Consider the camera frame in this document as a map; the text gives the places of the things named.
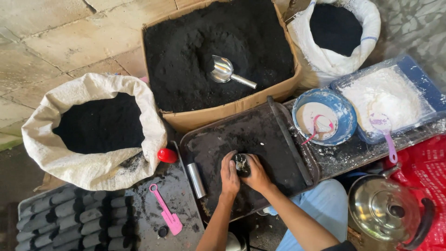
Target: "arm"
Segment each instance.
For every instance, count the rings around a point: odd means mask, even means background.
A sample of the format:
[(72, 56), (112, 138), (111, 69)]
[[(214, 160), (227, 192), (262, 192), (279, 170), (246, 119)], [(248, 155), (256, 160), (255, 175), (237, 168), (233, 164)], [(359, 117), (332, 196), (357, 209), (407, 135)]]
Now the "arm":
[(303, 250), (321, 251), (339, 244), (339, 241), (328, 230), (271, 183), (257, 156), (248, 155), (247, 159), (251, 175), (242, 180), (271, 203)]
[(231, 158), (236, 151), (228, 153), (222, 160), (222, 193), (214, 214), (198, 243), (197, 251), (224, 251), (226, 249), (227, 230), (231, 208), (240, 189), (235, 163)]

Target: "black tray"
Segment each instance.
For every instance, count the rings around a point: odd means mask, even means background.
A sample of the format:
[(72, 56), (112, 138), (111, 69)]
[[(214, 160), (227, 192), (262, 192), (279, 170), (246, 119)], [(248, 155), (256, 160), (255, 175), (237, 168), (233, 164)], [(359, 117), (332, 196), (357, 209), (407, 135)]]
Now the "black tray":
[[(296, 130), (289, 111), (276, 103), (281, 116), (293, 136), (299, 154), (303, 157), (313, 180), (319, 181), (319, 167), (306, 145), (300, 146), (303, 137)], [(259, 156), (271, 181), (286, 195), (294, 196), (313, 186), (307, 186), (289, 146), (267, 103), (229, 116), (186, 134), (180, 142), (184, 164), (195, 162), (207, 195), (197, 200), (205, 222), (209, 222), (221, 193), (221, 160), (231, 150)], [(231, 212), (236, 220), (269, 206), (268, 201), (246, 184), (241, 184)]]

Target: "person's right hand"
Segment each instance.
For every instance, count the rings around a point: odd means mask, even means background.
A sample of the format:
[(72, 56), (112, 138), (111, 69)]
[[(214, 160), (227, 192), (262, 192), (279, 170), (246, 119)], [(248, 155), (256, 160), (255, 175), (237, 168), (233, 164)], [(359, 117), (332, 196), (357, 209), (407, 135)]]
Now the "person's right hand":
[(251, 174), (248, 178), (241, 178), (252, 189), (263, 193), (266, 189), (269, 189), (272, 185), (271, 180), (263, 169), (262, 164), (260, 164), (259, 157), (254, 154), (246, 154), (246, 159), (248, 160), (249, 167), (251, 168)]

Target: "forearm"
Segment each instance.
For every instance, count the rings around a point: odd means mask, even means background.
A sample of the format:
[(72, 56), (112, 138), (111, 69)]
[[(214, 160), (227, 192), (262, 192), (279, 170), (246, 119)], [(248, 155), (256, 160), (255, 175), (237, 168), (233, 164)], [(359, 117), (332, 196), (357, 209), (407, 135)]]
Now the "forearm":
[(279, 213), (285, 225), (305, 251), (321, 251), (339, 244), (339, 241), (322, 225), (296, 206), (273, 184), (262, 195)]
[(217, 208), (204, 231), (197, 251), (224, 251), (226, 249), (227, 231), (234, 199), (233, 195), (220, 195)]

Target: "blue jeans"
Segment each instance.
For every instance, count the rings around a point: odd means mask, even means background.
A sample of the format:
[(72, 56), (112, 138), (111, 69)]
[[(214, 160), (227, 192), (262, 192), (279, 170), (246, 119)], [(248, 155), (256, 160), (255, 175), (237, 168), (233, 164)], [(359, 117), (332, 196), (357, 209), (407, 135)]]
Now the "blue jeans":
[[(324, 180), (312, 190), (296, 195), (291, 200), (324, 226), (340, 242), (346, 240), (348, 217), (347, 193), (337, 180)], [(277, 215), (277, 211), (272, 206), (268, 209), (271, 215)], [(276, 251), (291, 250), (303, 251), (301, 245), (299, 245), (288, 229)]]

